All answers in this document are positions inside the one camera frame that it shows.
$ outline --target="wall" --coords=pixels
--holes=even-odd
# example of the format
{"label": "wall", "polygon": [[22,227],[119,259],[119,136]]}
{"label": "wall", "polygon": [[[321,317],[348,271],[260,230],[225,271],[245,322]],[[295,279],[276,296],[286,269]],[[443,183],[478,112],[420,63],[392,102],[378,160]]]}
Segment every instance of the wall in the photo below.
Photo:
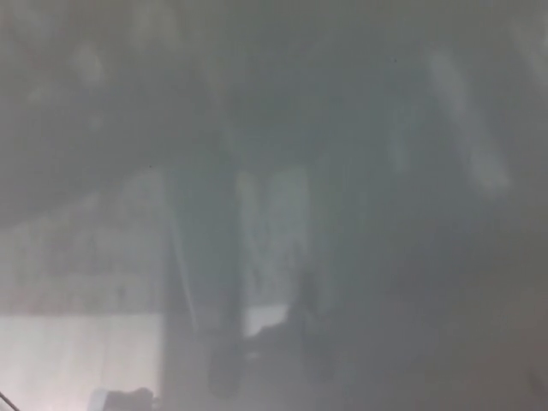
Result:
{"label": "wall", "polygon": [[163,207],[153,170],[0,233],[0,313],[157,311]]}

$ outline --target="blurry figure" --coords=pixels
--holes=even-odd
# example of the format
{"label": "blurry figure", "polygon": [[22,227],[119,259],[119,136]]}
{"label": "blurry figure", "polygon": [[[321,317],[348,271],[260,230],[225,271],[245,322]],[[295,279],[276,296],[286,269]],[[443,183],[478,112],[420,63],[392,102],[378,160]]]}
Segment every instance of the blurry figure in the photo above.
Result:
{"label": "blurry figure", "polygon": [[156,411],[158,405],[147,388],[129,392],[98,389],[92,393],[87,411]]}
{"label": "blurry figure", "polygon": [[312,270],[304,270],[295,300],[282,323],[266,326],[251,337],[229,341],[213,351],[208,372],[210,392],[220,398],[236,396],[250,355],[255,358],[272,351],[287,352],[293,342],[297,342],[308,380],[330,382],[335,377],[336,350],[319,305],[318,276]]}

